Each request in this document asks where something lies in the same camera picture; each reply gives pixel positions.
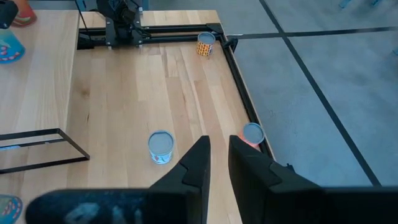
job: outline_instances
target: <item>colorful cup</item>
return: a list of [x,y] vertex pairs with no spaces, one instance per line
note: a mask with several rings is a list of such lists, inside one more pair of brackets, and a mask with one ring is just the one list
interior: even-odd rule
[[18,61],[25,54],[25,47],[9,29],[0,29],[0,64]]
[[247,123],[239,137],[251,147],[258,147],[258,145],[266,138],[262,127],[256,123]]
[[18,6],[18,15],[15,17],[12,26],[27,27],[32,25],[36,20],[36,14],[32,10],[27,0],[13,0]]
[[202,56],[209,56],[213,50],[216,37],[209,32],[202,32],[198,35],[197,52]]
[[0,223],[15,223],[22,213],[22,200],[12,195],[0,195]]
[[166,130],[158,130],[149,136],[148,147],[152,160],[156,164],[166,164],[173,156],[174,138]]

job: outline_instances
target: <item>black cable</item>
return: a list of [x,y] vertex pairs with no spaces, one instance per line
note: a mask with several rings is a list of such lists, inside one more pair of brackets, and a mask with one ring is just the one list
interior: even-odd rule
[[138,28],[136,26],[133,26],[134,30],[136,30],[140,35],[144,37],[152,37],[150,33],[148,33],[145,29],[143,28]]
[[85,6],[85,9],[87,10],[87,5],[86,5],[85,0],[82,0],[82,2],[83,2],[83,5]]
[[83,24],[85,25],[85,29],[86,29],[88,38],[90,39],[91,44],[94,46],[93,39],[91,39],[91,35],[90,35],[90,33],[88,32],[88,28],[87,28],[87,25],[86,25],[85,18],[83,17],[83,14],[81,13],[81,10],[80,10],[79,4],[77,3],[77,0],[75,0],[75,4],[76,4],[77,9],[79,10],[79,14],[80,14],[80,17],[81,17],[81,19],[82,19],[82,21],[83,21]]

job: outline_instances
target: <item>concrete floor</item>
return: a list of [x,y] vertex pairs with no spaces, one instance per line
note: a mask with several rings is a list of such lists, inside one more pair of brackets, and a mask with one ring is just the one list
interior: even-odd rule
[[[277,32],[260,1],[149,0],[149,7],[216,9],[227,34]],[[387,27],[398,21],[396,0],[376,7],[371,0],[352,0],[346,9],[338,7],[339,0],[266,3],[285,32]],[[75,7],[71,2],[31,4]],[[95,1],[87,5],[92,8]],[[398,56],[391,53],[398,47],[398,32],[289,40],[378,181],[398,185]],[[278,162],[292,164],[322,186],[371,185],[282,38],[240,40],[235,54]]]

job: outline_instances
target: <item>white can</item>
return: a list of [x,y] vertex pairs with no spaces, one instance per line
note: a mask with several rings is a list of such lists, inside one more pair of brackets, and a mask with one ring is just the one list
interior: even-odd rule
[[174,150],[174,138],[166,130],[158,130],[149,136],[148,148],[152,160],[156,164],[170,162]]

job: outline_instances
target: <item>blue label can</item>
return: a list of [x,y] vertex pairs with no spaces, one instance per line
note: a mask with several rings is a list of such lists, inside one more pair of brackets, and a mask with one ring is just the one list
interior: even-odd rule
[[0,63],[18,61],[25,54],[25,47],[9,29],[0,29]]
[[156,164],[166,164],[173,156],[174,138],[166,130],[158,130],[148,139],[150,157]]

